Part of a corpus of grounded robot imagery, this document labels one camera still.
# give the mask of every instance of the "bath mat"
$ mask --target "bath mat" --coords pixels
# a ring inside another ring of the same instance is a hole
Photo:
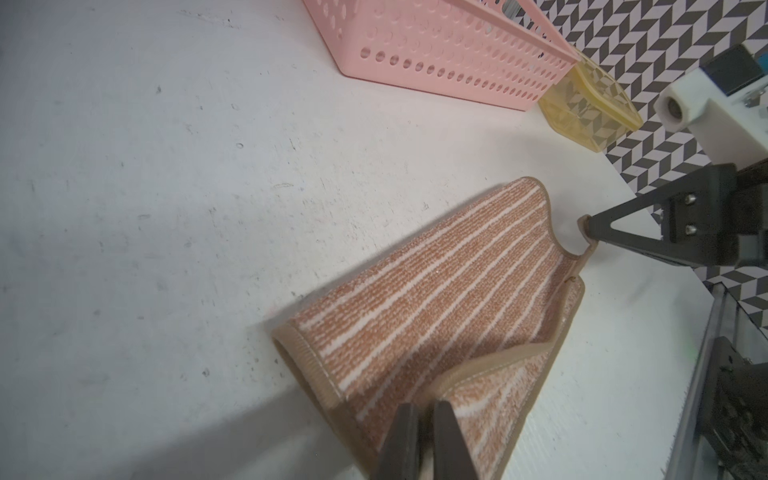
[[[400,403],[428,415],[448,399],[478,475],[497,478],[584,294],[578,272],[595,246],[567,252],[552,233],[544,186],[521,178],[336,288],[273,338],[366,474]]]

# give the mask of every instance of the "white stripe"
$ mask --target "white stripe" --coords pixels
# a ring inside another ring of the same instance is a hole
[[[395,260],[391,264],[389,264],[389,265],[385,266],[384,268],[382,268],[381,271],[378,272],[376,275],[372,275],[370,278],[366,279],[365,282],[363,282],[360,285],[358,285],[357,288],[355,288],[353,291],[351,291],[349,293],[345,293],[344,295],[339,297],[335,302],[333,302],[330,306],[328,306],[324,310],[321,310],[320,312],[318,312],[311,319],[307,320],[304,323],[303,327],[304,328],[312,328],[317,323],[319,323],[321,320],[323,320],[323,318],[327,314],[327,312],[329,312],[330,310],[333,310],[336,307],[338,307],[339,305],[345,303],[351,297],[355,296],[360,290],[366,288],[367,286],[369,286],[373,282],[377,281],[382,276],[386,275],[389,271],[391,271],[392,269],[396,268],[400,263],[403,263],[408,258],[416,255],[421,250],[424,250],[424,248],[426,248],[427,245],[431,244],[433,240],[436,240],[437,238],[442,237],[443,233],[446,232],[447,230],[451,230],[451,229],[456,228],[459,225],[461,225],[462,224],[461,219],[469,217],[470,215],[474,214],[477,210],[479,210],[479,209],[481,209],[483,207],[487,207],[496,197],[498,197],[501,194],[506,193],[508,191],[509,191],[508,187],[502,187],[502,188],[498,189],[498,191],[496,193],[492,194],[490,197],[485,198],[480,204],[477,204],[472,209],[467,210],[466,212],[464,212],[462,214],[459,214],[460,217],[458,218],[458,220],[455,223],[452,223],[452,224],[448,225],[447,227],[444,227],[444,228],[434,232],[433,235],[431,235],[430,237],[424,239],[424,241],[422,241],[419,245],[417,245],[416,247],[413,247],[411,250],[406,252],[402,257],[400,257],[399,259]]]
[[[456,418],[462,419],[470,415],[475,415],[479,413],[488,405],[488,402],[490,402],[491,398],[495,396],[497,393],[499,393],[498,390],[491,390],[491,392],[488,395],[482,397],[480,400],[476,400],[470,403],[469,405],[462,405],[460,407],[455,408],[453,412],[456,414]]]
[[[414,277],[411,281],[409,281],[405,286],[401,287],[400,290],[398,290],[396,293],[390,295],[387,300],[382,303],[380,306],[375,308],[374,310],[368,312],[366,315],[364,315],[361,319],[357,320],[354,325],[352,325],[350,328],[347,329],[344,333],[338,335],[335,339],[331,341],[331,343],[326,346],[326,348],[320,350],[320,355],[323,357],[327,357],[331,353],[335,352],[341,345],[343,345],[347,340],[351,339],[353,336],[355,336],[357,333],[359,333],[360,330],[365,328],[368,323],[376,318],[382,311],[388,309],[392,306],[394,302],[399,300],[403,295],[405,295],[414,285],[416,285],[421,279],[423,279],[425,276],[429,275],[432,271],[437,269],[439,266],[441,266],[445,261],[449,260],[453,255],[458,252],[464,245],[474,240],[476,237],[478,237],[481,233],[485,232],[488,229],[488,226],[492,225],[497,219],[503,217],[507,213],[513,211],[515,208],[517,208],[520,204],[525,202],[528,198],[530,198],[532,195],[536,194],[538,192],[538,189],[533,189],[529,191],[522,199],[518,200],[514,204],[512,204],[510,207],[507,207],[506,209],[502,210],[501,213],[499,213],[496,217],[493,217],[489,222],[487,222],[482,227],[478,228],[473,234],[471,234],[469,237],[466,237],[464,240],[462,240],[458,245],[453,247],[446,255],[444,255],[440,261],[434,262],[430,265],[429,268],[422,270],[419,275]]]
[[[507,383],[507,386],[502,391],[502,400],[506,399],[509,396],[509,393],[512,391],[512,388],[517,386],[517,383],[520,379],[520,375],[525,373],[525,365],[521,366],[517,372],[515,372],[515,376],[512,377],[512,379]],[[472,457],[478,458],[480,456],[480,451],[482,451],[483,447],[485,446],[485,443],[488,441],[488,435],[491,433],[491,430],[493,430],[492,426],[496,425],[496,422],[498,422],[498,415],[502,411],[502,406],[497,406],[496,411],[493,415],[493,420],[488,423],[488,428],[483,429],[482,437],[480,437],[480,441],[477,445],[472,449]]]
[[[564,260],[564,257],[561,257],[561,259],[558,261],[558,264],[554,266],[554,269],[552,269],[552,273],[557,271],[557,269],[559,268],[561,263],[563,263],[563,260]],[[518,331],[518,328],[520,328],[520,325],[522,325],[525,322],[525,318],[528,316],[528,314],[531,312],[531,309],[536,304],[536,297],[538,297],[539,293],[541,293],[541,289],[543,289],[545,287],[545,285],[547,285],[549,283],[550,279],[551,279],[551,276],[548,276],[545,279],[545,281],[541,282],[541,285],[539,285],[539,287],[536,289],[536,292],[533,294],[533,297],[531,298],[531,301],[528,302],[528,306],[525,307],[525,311],[523,312],[522,315],[520,315],[520,318],[518,318],[515,321],[515,324],[512,326],[511,329],[509,329],[507,334],[504,335],[504,339],[502,340],[502,343],[498,346],[496,351],[499,351],[502,348],[502,346],[504,346],[504,344],[507,343],[507,340],[509,340],[515,334],[515,332]],[[547,308],[549,307],[549,305],[551,304],[552,300],[554,300],[555,297],[557,297],[557,295],[550,296],[549,301],[547,302]]]
[[[520,368],[520,371],[525,370],[525,367],[531,364],[530,360],[531,360],[531,358],[528,358],[528,359],[523,361],[524,363],[522,364],[522,366]],[[528,389],[528,392],[526,392],[525,397],[523,397],[522,405],[525,405],[526,403],[528,403],[528,398],[530,396],[531,396],[531,389]],[[519,417],[516,416],[514,421],[512,422],[512,424],[508,427],[508,430],[505,433],[505,442],[509,441],[509,436],[510,436],[510,434],[512,432],[512,429],[514,429],[515,425],[517,425],[518,420],[519,420]],[[491,463],[492,468],[495,467],[498,464],[498,461],[501,458],[503,452],[504,452],[504,449],[499,449],[496,452],[496,455],[494,456],[493,462]]]
[[[464,272],[465,272],[465,271],[466,271],[466,270],[467,270],[469,267],[471,267],[471,266],[472,266],[472,264],[473,264],[473,263],[474,263],[474,262],[475,262],[475,261],[476,261],[476,260],[477,260],[477,259],[478,259],[478,258],[479,258],[479,257],[480,257],[480,256],[481,256],[481,255],[482,255],[482,254],[483,254],[483,253],[486,251],[486,250],[488,250],[489,248],[493,247],[493,246],[495,245],[496,241],[497,241],[499,238],[503,237],[503,236],[504,236],[504,235],[506,235],[506,233],[508,233],[508,232],[509,232],[509,231],[510,231],[512,228],[514,228],[514,227],[516,227],[517,225],[519,225],[520,223],[522,223],[522,222],[523,222],[523,220],[527,219],[527,218],[528,218],[528,217],[530,217],[531,215],[533,215],[533,214],[535,214],[536,212],[538,212],[538,210],[539,210],[539,209],[540,209],[540,208],[541,208],[543,205],[545,205],[545,202],[541,202],[539,205],[537,205],[537,206],[536,206],[535,210],[531,210],[530,212],[528,212],[527,214],[525,214],[525,216],[524,216],[524,217],[521,217],[520,219],[516,220],[514,223],[512,223],[512,224],[510,224],[508,227],[506,227],[506,228],[505,228],[505,229],[504,229],[504,230],[503,230],[501,233],[499,233],[498,235],[496,235],[496,237],[494,237],[494,238],[493,238],[493,239],[492,239],[492,240],[491,240],[491,241],[488,243],[488,245],[486,245],[485,247],[483,247],[483,249],[482,249],[482,250],[480,250],[479,252],[477,252],[477,253],[476,253],[476,254],[475,254],[475,255],[474,255],[474,256],[473,256],[473,257],[470,259],[470,261],[468,261],[467,263],[465,263],[465,264],[464,264],[464,266],[462,266],[462,268],[460,268],[460,269],[459,269],[459,270],[458,270],[456,273],[454,273],[454,274],[453,274],[453,276],[451,276],[451,278],[449,278],[449,279],[447,279],[445,282],[441,283],[441,284],[440,284],[440,286],[439,286],[437,289],[435,289],[435,291],[434,291],[434,292],[432,292],[432,293],[431,293],[431,294],[430,294],[430,295],[429,295],[429,296],[428,296],[428,297],[427,297],[427,298],[426,298],[426,299],[425,299],[425,300],[424,300],[424,301],[421,303],[421,305],[419,305],[419,308],[418,308],[418,309],[417,309],[417,310],[416,310],[416,311],[415,311],[415,312],[414,312],[414,313],[413,313],[413,314],[412,314],[412,315],[411,315],[411,316],[410,316],[410,317],[407,319],[407,321],[405,321],[405,322],[404,322],[402,325],[400,325],[400,326],[399,326],[397,329],[395,329],[395,331],[393,331],[392,333],[390,333],[390,334],[389,334],[389,336],[387,336],[386,340],[384,340],[383,342],[380,342],[380,343],[379,343],[379,345],[377,345],[377,346],[376,346],[376,348],[375,348],[375,349],[374,349],[374,350],[373,350],[371,353],[369,353],[369,354],[368,354],[368,356],[367,356],[367,357],[366,357],[366,358],[365,358],[365,359],[364,359],[362,362],[360,362],[360,363],[359,363],[359,364],[358,364],[358,365],[355,367],[355,369],[354,369],[354,370],[352,370],[351,372],[349,372],[349,374],[347,374],[347,376],[346,376],[346,377],[344,377],[344,379],[342,379],[342,381],[341,381],[341,382],[339,382],[339,387],[341,388],[341,390],[342,390],[342,391],[346,390],[346,389],[347,389],[347,388],[348,388],[348,387],[349,387],[349,386],[350,386],[350,385],[351,385],[351,384],[352,384],[352,383],[353,383],[355,380],[357,380],[357,378],[358,378],[358,377],[359,377],[359,376],[362,374],[362,372],[363,372],[365,369],[367,369],[367,368],[370,366],[371,362],[372,362],[372,361],[373,361],[373,360],[376,358],[376,356],[377,356],[377,355],[379,355],[379,354],[380,354],[380,353],[381,353],[381,352],[382,352],[382,351],[383,351],[383,350],[384,350],[384,349],[385,349],[387,346],[389,346],[389,345],[391,344],[391,342],[392,342],[392,341],[393,341],[393,340],[394,340],[394,339],[395,339],[395,338],[396,338],[396,337],[397,337],[397,336],[398,336],[398,335],[399,335],[399,334],[400,334],[400,333],[401,333],[403,330],[405,330],[406,328],[408,328],[409,326],[411,326],[411,324],[413,323],[413,320],[415,320],[415,318],[416,318],[417,316],[419,316],[419,314],[420,314],[420,313],[421,313],[421,312],[424,310],[424,308],[425,308],[427,305],[429,305],[429,303],[430,303],[430,302],[432,302],[432,301],[435,299],[435,297],[437,297],[437,296],[438,296],[438,295],[439,295],[439,294],[440,294],[440,293],[443,291],[443,286],[445,286],[445,285],[449,285],[451,282],[453,282],[453,281],[454,281],[454,280],[455,280],[457,277],[459,277],[459,276],[460,276],[462,273],[464,273]],[[538,225],[539,225],[539,224],[541,224],[541,223],[544,223],[544,221],[542,220],[542,221],[538,222],[538,223],[536,224],[536,226],[538,226]],[[510,250],[512,247],[514,247],[514,246],[515,246],[515,245],[516,245],[516,244],[517,244],[517,243],[520,241],[520,239],[521,239],[521,238],[522,238],[522,237],[520,237],[520,238],[518,238],[517,240],[515,240],[514,242],[512,242],[512,243],[511,243],[511,244],[510,244],[510,245],[509,245],[509,246],[506,248],[506,250],[504,250],[504,251],[503,251],[503,252],[502,252],[502,253],[501,253],[501,254],[500,254],[500,255],[499,255],[497,258],[503,257],[503,256],[504,256],[504,255],[505,255],[505,254],[506,254],[506,253],[507,253],[507,252],[508,252],[508,251],[509,251],[509,250]],[[437,328],[437,326],[438,326],[438,325],[439,325],[439,324],[440,324],[440,323],[441,323],[441,322],[444,320],[444,318],[445,318],[445,317],[448,315],[448,313],[450,313],[450,312],[453,310],[453,308],[454,308],[454,307],[455,307],[455,306],[456,306],[456,305],[457,305],[457,304],[458,304],[458,303],[459,303],[459,302],[460,302],[460,301],[461,301],[461,300],[462,300],[462,299],[463,299],[463,298],[466,296],[466,294],[467,294],[467,293],[468,293],[468,292],[469,292],[469,291],[470,291],[470,290],[471,290],[471,289],[472,289],[472,288],[473,288],[475,285],[477,285],[477,283],[478,283],[478,282],[479,282],[479,281],[480,281],[480,280],[481,280],[481,279],[482,279],[482,278],[485,276],[485,274],[486,274],[486,273],[487,273],[487,272],[488,272],[488,271],[489,271],[489,270],[490,270],[490,269],[491,269],[491,268],[492,268],[494,265],[495,265],[495,262],[491,262],[491,263],[490,263],[490,264],[489,264],[489,265],[488,265],[488,266],[485,268],[485,270],[483,270],[483,271],[480,273],[480,275],[479,275],[479,276],[478,276],[478,277],[475,279],[475,281],[474,281],[474,282],[473,282],[473,283],[470,285],[470,287],[469,287],[469,288],[467,288],[467,289],[465,289],[465,290],[462,292],[462,294],[459,296],[459,298],[458,298],[456,301],[454,301],[454,303],[453,303],[453,304],[452,304],[452,305],[451,305],[451,306],[450,306],[448,309],[446,309],[446,310],[444,311],[444,313],[442,314],[442,316],[440,317],[440,319],[439,319],[437,322],[435,322],[435,323],[434,323],[434,324],[433,324],[433,325],[430,327],[430,330],[429,330],[429,331],[426,333],[426,335],[425,335],[425,336],[423,336],[423,337],[420,339],[419,343],[417,343],[416,347],[414,348],[414,351],[416,351],[416,350],[417,350],[417,349],[418,349],[418,348],[421,346],[421,340],[424,340],[424,338],[426,338],[428,335],[430,335],[430,334],[431,334],[431,333],[434,331],[434,329],[435,329],[435,328]],[[394,371],[394,372],[392,372],[392,373],[393,373],[394,375],[396,375],[396,374],[399,372],[399,370],[400,370],[400,368],[396,368],[396,369],[395,369],[395,371]]]
[[[528,273],[528,275],[525,277],[525,280],[520,282],[520,284],[518,285],[517,290],[515,290],[515,294],[510,296],[509,297],[509,301],[507,303],[505,303],[504,306],[498,311],[498,313],[496,314],[496,317],[493,319],[493,322],[491,323],[491,325],[489,325],[488,328],[485,329],[485,331],[483,332],[482,336],[477,341],[475,346],[472,347],[472,351],[465,358],[469,358],[469,357],[472,356],[473,353],[475,353],[475,351],[478,349],[478,347],[482,344],[482,340],[485,338],[486,335],[488,335],[491,332],[491,330],[493,330],[493,327],[496,326],[498,321],[502,319],[502,317],[504,316],[504,313],[507,311],[507,308],[509,308],[509,306],[512,305],[512,302],[514,302],[515,299],[517,299],[518,295],[520,294],[520,290],[522,290],[523,286],[525,286],[525,284],[533,276],[533,274],[536,273],[536,270],[539,268],[541,263],[544,262],[544,260],[547,258],[547,255],[549,255],[549,253],[552,251],[553,248],[554,248],[554,245],[550,245],[549,248],[547,249],[547,253],[545,253],[538,260],[538,262],[536,262],[536,265],[531,269],[531,272]]]
[[[541,316],[540,320],[538,321],[538,325],[536,325],[536,329],[534,332],[528,337],[528,341],[526,343],[530,343],[533,341],[534,338],[538,335],[539,330],[541,330],[541,326],[544,325],[544,321],[547,319],[547,310],[549,310],[549,307],[552,305],[552,302],[557,299],[559,295],[557,292],[555,292],[555,295],[553,295],[549,301],[547,302],[547,306],[544,308],[544,315]],[[564,297],[563,302],[566,302],[568,299],[567,297]],[[560,323],[560,319],[555,319],[555,322]]]
[[[510,247],[513,247],[515,244],[519,243],[519,242],[521,241],[521,239],[522,239],[522,238],[524,238],[524,236],[523,236],[523,237],[520,237],[519,239],[517,239],[517,240],[515,241],[515,243],[513,243],[513,244],[512,244]],[[531,246],[530,246],[530,247],[529,247],[529,248],[528,248],[528,249],[527,249],[527,250],[526,250],[526,251],[525,251],[525,252],[524,252],[524,253],[523,253],[523,254],[520,256],[520,258],[519,258],[519,259],[518,259],[518,260],[517,260],[517,261],[516,261],[516,262],[515,262],[515,263],[514,263],[514,264],[513,264],[513,265],[512,265],[512,266],[511,266],[509,269],[508,269],[508,271],[513,271],[513,270],[514,270],[514,269],[517,267],[517,265],[519,265],[520,263],[522,263],[522,262],[525,260],[525,258],[527,258],[527,257],[528,257],[528,255],[531,253],[531,251],[533,251],[533,249],[536,247],[536,245],[538,245],[538,244],[539,244],[539,242],[541,242],[541,240],[543,240],[543,239],[544,239],[544,237],[540,238],[539,240],[536,240],[536,242],[534,242],[534,244],[533,244],[533,245],[531,245]],[[479,310],[480,310],[480,309],[483,307],[483,305],[485,304],[485,300],[486,300],[486,299],[488,299],[488,297],[489,297],[489,296],[493,295],[493,293],[495,293],[495,291],[496,291],[496,290],[499,288],[499,286],[500,286],[500,285],[502,285],[503,283],[504,283],[504,280],[502,280],[502,281],[498,282],[498,283],[497,283],[497,284],[494,286],[493,290],[492,290],[490,293],[488,293],[488,294],[485,296],[485,298],[483,298],[483,300],[480,302],[480,304],[478,304],[478,305],[475,307],[475,309],[472,311],[472,313],[470,313],[470,314],[467,316],[467,318],[464,320],[464,323],[463,323],[463,324],[462,324],[462,325],[461,325],[461,326],[458,328],[458,331],[457,331],[456,333],[454,333],[453,337],[451,338],[451,340],[449,341],[449,343],[447,344],[447,346],[446,346],[446,347],[444,347],[444,348],[442,349],[442,351],[440,352],[440,354],[439,354],[439,355],[438,355],[438,357],[437,357],[437,360],[433,360],[432,362],[430,362],[430,363],[429,363],[429,366],[427,367],[427,369],[426,369],[424,372],[422,372],[421,376],[420,376],[420,377],[419,377],[419,378],[416,380],[416,384],[415,384],[415,385],[414,385],[414,387],[411,389],[411,391],[408,393],[408,395],[406,395],[406,399],[410,399],[410,398],[412,397],[412,395],[413,395],[413,394],[414,394],[414,392],[417,390],[417,388],[419,388],[419,386],[420,386],[420,385],[421,385],[421,384],[424,382],[424,380],[425,380],[425,378],[426,378],[427,374],[428,374],[430,371],[432,371],[432,369],[434,369],[434,368],[435,368],[435,367],[434,367],[434,365],[437,365],[437,362],[438,362],[438,361],[439,361],[439,360],[440,360],[440,359],[441,359],[441,358],[442,358],[442,357],[445,355],[445,353],[446,353],[446,352],[448,352],[448,349],[451,347],[451,345],[453,345],[453,343],[456,341],[456,339],[457,339],[457,338],[458,338],[458,336],[461,334],[461,332],[462,332],[462,331],[463,331],[463,330],[466,328],[466,326],[469,324],[469,322],[471,322],[471,321],[474,319],[474,317],[475,317],[475,315],[477,314],[477,312],[478,312],[478,311],[479,311]],[[434,332],[434,330],[437,328],[437,325],[439,325],[439,323],[440,323],[440,322],[442,322],[442,321],[443,321],[443,320],[444,320],[444,319],[445,319],[445,318],[446,318],[446,317],[447,317],[447,316],[450,314],[450,312],[453,310],[453,308],[455,307],[455,305],[457,304],[457,302],[458,302],[458,301],[460,301],[461,299],[463,299],[463,297],[464,297],[464,296],[466,296],[466,295],[469,293],[469,291],[471,291],[471,289],[467,289],[467,290],[465,290],[464,292],[462,292],[462,297],[461,297],[460,299],[458,299],[456,302],[454,302],[454,304],[453,304],[453,305],[451,305],[451,307],[449,307],[448,309],[446,309],[446,311],[445,311],[445,312],[443,313],[443,315],[440,317],[440,320],[439,320],[437,323],[435,323],[434,325],[432,325],[432,326],[430,327],[429,331],[428,331],[428,332],[427,332],[425,335],[423,335],[423,336],[422,336],[422,337],[419,339],[419,343],[418,343],[418,345],[419,345],[419,346],[420,346],[420,345],[421,345],[421,344],[424,342],[424,340],[425,340],[427,337],[429,337],[430,335],[432,335],[432,332]],[[393,370],[390,372],[390,374],[387,376],[387,378],[386,378],[386,380],[384,381],[384,383],[382,384],[382,386],[380,386],[380,387],[379,387],[379,389],[376,391],[376,394],[375,394],[375,395],[374,395],[374,396],[373,396],[373,397],[372,397],[372,398],[371,398],[371,399],[368,401],[368,403],[366,403],[366,406],[365,406],[365,407],[364,407],[364,408],[363,408],[363,409],[362,409],[362,410],[361,410],[361,411],[360,411],[360,412],[357,414],[356,418],[357,418],[359,421],[362,421],[362,420],[363,420],[363,419],[364,419],[364,418],[365,418],[365,417],[368,415],[368,413],[370,412],[370,410],[371,410],[371,409],[372,409],[374,406],[376,406],[376,403],[377,403],[377,402],[378,402],[378,401],[381,399],[382,395],[384,394],[384,392],[386,391],[386,389],[389,387],[389,384],[390,384],[390,383],[392,383],[392,380],[393,380],[393,379],[395,378],[395,376],[396,376],[396,375],[399,373],[400,369],[402,369],[402,367],[403,367],[403,366],[404,366],[404,365],[405,365],[405,364],[408,362],[408,360],[410,360],[410,359],[411,359],[411,357],[413,356],[413,353],[415,353],[417,350],[418,350],[418,348],[414,348],[414,349],[411,351],[411,353],[410,353],[410,354],[408,354],[406,357],[404,357],[404,358],[402,358],[402,359],[400,359],[400,360],[398,361],[397,365],[396,365],[396,366],[395,366],[395,368],[394,368],[394,369],[393,369]]]
[[[542,241],[544,238],[546,238],[546,237],[542,237],[542,238],[540,238],[540,239],[536,240],[536,242],[535,242],[533,245],[531,245],[531,246],[530,246],[530,247],[529,247],[529,248],[528,248],[528,249],[525,251],[525,253],[523,253],[523,254],[521,255],[521,258],[520,258],[520,260],[518,260],[517,262],[515,262],[515,264],[514,264],[514,265],[513,265],[513,266],[512,266],[512,267],[509,269],[509,271],[513,271],[513,270],[514,270],[514,269],[517,267],[517,265],[519,265],[519,264],[520,264],[520,263],[522,263],[522,262],[523,262],[523,261],[524,261],[526,258],[528,258],[528,255],[529,255],[529,254],[530,254],[530,253],[531,253],[531,252],[532,252],[532,251],[533,251],[533,250],[536,248],[536,246],[537,246],[537,245],[539,245],[539,243],[540,243],[540,242],[541,242],[541,241]],[[426,377],[427,377],[427,375],[428,375],[428,374],[429,374],[429,373],[430,373],[430,372],[431,372],[431,371],[432,371],[432,370],[433,370],[433,369],[434,369],[434,368],[437,366],[437,364],[440,362],[440,360],[442,359],[442,357],[443,357],[443,356],[445,356],[445,354],[446,354],[446,353],[448,353],[448,351],[450,350],[450,348],[453,346],[453,344],[454,344],[454,343],[456,343],[456,340],[457,340],[457,339],[458,339],[458,338],[461,336],[461,334],[462,334],[462,333],[464,332],[464,330],[467,328],[467,326],[469,325],[469,323],[470,323],[472,320],[474,320],[474,319],[475,319],[475,315],[477,315],[477,314],[478,314],[478,312],[479,312],[479,311],[480,311],[480,310],[481,310],[481,309],[482,309],[482,308],[485,306],[485,301],[486,301],[488,298],[491,298],[491,297],[492,297],[492,296],[493,296],[493,295],[496,293],[496,291],[497,291],[499,288],[501,288],[501,287],[502,287],[502,285],[503,285],[503,284],[504,284],[504,280],[502,280],[501,282],[497,283],[497,284],[494,286],[493,290],[492,290],[491,292],[489,292],[489,293],[488,293],[488,295],[486,295],[486,296],[485,296],[485,298],[483,299],[483,301],[482,301],[482,302],[480,302],[480,304],[478,304],[478,305],[475,307],[475,309],[472,311],[472,313],[470,313],[470,314],[467,316],[467,318],[464,320],[464,323],[462,323],[462,324],[461,324],[461,326],[458,328],[458,331],[457,331],[456,333],[454,333],[454,334],[453,334],[453,337],[451,337],[451,339],[449,340],[448,344],[447,344],[445,347],[443,347],[443,349],[442,349],[442,351],[440,352],[440,354],[439,354],[439,355],[438,355],[438,356],[437,356],[435,359],[433,359],[433,360],[432,360],[432,361],[429,363],[429,365],[428,365],[428,366],[427,366],[427,368],[424,370],[424,372],[422,372],[422,374],[421,374],[421,375],[419,376],[419,378],[416,380],[416,383],[415,383],[415,384],[414,384],[414,386],[411,388],[411,390],[410,390],[410,392],[409,392],[409,394],[408,394],[409,396],[408,396],[408,397],[406,397],[406,398],[410,398],[410,396],[411,396],[411,395],[414,395],[414,394],[415,394],[415,392],[416,392],[416,391],[417,391],[417,390],[418,390],[418,389],[421,387],[421,385],[424,383],[424,381],[426,381]],[[520,288],[518,288],[518,289],[515,291],[515,296],[517,296],[517,294],[518,294],[519,290],[520,290]],[[480,339],[478,340],[478,342],[477,342],[477,343],[476,343],[476,344],[475,344],[475,345],[472,347],[472,350],[470,350],[469,354],[467,354],[467,355],[465,355],[465,356],[464,356],[464,359],[467,359],[467,358],[469,358],[470,356],[472,356],[472,354],[473,354],[473,353],[476,351],[476,349],[477,349],[477,348],[480,346],[480,342],[482,341],[482,339],[483,339],[483,338],[485,338],[485,335],[487,335],[487,334],[488,334],[488,330],[486,330],[486,331],[483,333],[483,335],[480,337]]]

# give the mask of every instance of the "pink plastic basket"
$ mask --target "pink plastic basket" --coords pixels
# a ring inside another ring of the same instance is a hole
[[[304,0],[344,75],[528,110],[579,59],[534,0]]]

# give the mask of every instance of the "black and white pattern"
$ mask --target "black and white pattern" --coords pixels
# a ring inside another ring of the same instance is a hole
[[[709,164],[694,136],[670,134],[653,104],[672,81],[731,45],[768,51],[766,0],[537,0],[563,36],[629,94],[643,127],[609,145],[607,156],[632,191],[645,194]],[[530,18],[520,12],[523,25]],[[659,220],[657,212],[652,213]],[[768,328],[768,271],[696,269],[705,283],[723,282],[758,325]]]

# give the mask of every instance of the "translucent yellow box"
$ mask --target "translucent yellow box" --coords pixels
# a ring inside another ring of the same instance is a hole
[[[584,54],[538,105],[556,132],[592,151],[603,151],[643,125],[627,92]]]

